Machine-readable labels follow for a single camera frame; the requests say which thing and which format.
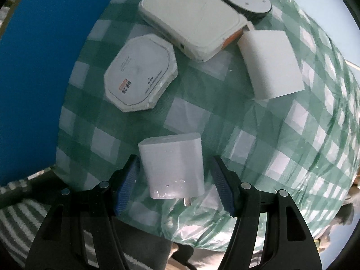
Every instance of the white block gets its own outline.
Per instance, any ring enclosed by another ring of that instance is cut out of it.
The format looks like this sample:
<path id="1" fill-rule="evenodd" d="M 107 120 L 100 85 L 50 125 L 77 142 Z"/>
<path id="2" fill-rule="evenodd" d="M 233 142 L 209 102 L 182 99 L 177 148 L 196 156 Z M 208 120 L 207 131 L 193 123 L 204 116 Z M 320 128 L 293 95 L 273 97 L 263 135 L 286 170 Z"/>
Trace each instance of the white block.
<path id="1" fill-rule="evenodd" d="M 199 133 L 147 138 L 140 156 L 153 199 L 192 198 L 204 194 Z"/>
<path id="2" fill-rule="evenodd" d="M 257 100 L 304 90 L 295 53 L 284 31 L 246 31 L 238 46 Z"/>

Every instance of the blue gripper pad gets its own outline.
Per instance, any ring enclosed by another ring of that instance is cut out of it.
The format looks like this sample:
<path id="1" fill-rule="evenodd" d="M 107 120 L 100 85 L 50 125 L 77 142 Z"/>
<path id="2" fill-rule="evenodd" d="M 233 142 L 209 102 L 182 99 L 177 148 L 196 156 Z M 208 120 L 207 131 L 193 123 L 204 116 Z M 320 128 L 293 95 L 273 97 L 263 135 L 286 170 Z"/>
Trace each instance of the blue gripper pad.
<path id="1" fill-rule="evenodd" d="M 239 202 L 239 186 L 241 181 L 235 172 L 229 171 L 220 156 L 214 156 L 211 175 L 214 179 L 217 192 L 219 193 L 221 203 L 224 209 L 232 217 L 236 217 Z"/>
<path id="2" fill-rule="evenodd" d="M 119 215 L 126 209 L 131 192 L 134 188 L 136 178 L 140 171 L 140 158 L 131 155 L 124 168 L 116 171 L 110 179 L 112 181 L 112 196 L 114 203 L 114 213 Z"/>

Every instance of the table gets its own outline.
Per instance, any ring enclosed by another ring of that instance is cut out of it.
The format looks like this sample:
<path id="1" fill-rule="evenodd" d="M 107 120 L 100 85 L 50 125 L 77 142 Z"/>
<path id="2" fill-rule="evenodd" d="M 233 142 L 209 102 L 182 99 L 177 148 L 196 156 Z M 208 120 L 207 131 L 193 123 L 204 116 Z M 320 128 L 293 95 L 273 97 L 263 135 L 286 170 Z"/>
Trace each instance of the table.
<path id="1" fill-rule="evenodd" d="M 206 193 L 190 207 L 153 200 L 142 172 L 122 221 L 175 242 L 225 250 L 235 220 L 209 173 L 209 159 L 221 155 L 257 189 L 287 190 L 316 235 L 340 208 L 359 165 L 359 86 L 331 39 L 293 0 L 271 0 L 271 13 L 256 28 L 286 31 L 304 91 L 255 101 L 236 43 L 205 63 L 175 48 L 179 76 L 156 107 L 122 113 L 104 95 L 103 74 L 128 39 L 154 32 L 139 16 L 139 2 L 111 0 L 80 52 L 59 122 L 58 176 L 86 190 L 138 154 L 143 139 L 199 132 Z M 265 221 L 262 215 L 256 249 Z"/>

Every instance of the printed label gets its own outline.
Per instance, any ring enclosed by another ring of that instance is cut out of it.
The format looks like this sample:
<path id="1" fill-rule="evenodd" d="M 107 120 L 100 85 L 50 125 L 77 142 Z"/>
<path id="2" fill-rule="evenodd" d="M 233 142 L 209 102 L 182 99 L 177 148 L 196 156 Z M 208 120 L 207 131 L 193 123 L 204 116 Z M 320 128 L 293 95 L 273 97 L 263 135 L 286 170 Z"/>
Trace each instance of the printed label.
<path id="1" fill-rule="evenodd" d="M 121 85 L 119 86 L 119 90 L 125 94 L 127 92 L 127 89 L 130 87 L 131 82 L 127 79 L 124 79 L 124 81 L 121 83 Z"/>
<path id="2" fill-rule="evenodd" d="M 158 77 L 160 76 L 161 73 L 162 73 L 162 70 L 161 70 L 161 71 L 159 72 L 159 74 L 155 77 L 155 80 L 154 80 L 154 77 L 148 78 L 148 79 L 149 79 L 148 84 L 150 84 L 150 86 L 148 87 L 148 89 L 146 89 L 145 94 L 147 94 L 148 91 L 150 90 L 150 88 L 152 88 L 154 82 L 157 82 L 157 79 L 158 79 Z"/>

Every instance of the white router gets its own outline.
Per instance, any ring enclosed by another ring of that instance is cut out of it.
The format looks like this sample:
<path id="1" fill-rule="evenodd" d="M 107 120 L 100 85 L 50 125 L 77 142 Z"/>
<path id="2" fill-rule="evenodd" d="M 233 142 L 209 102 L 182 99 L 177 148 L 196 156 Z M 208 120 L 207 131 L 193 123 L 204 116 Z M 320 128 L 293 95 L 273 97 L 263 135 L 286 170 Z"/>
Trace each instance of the white router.
<path id="1" fill-rule="evenodd" d="M 123 112 L 152 109 L 177 75 L 172 44 L 154 34 L 136 37 L 106 70 L 105 94 Z"/>
<path id="2" fill-rule="evenodd" d="M 222 0 L 142 0 L 143 19 L 189 58 L 207 61 L 242 33 L 247 20 Z"/>

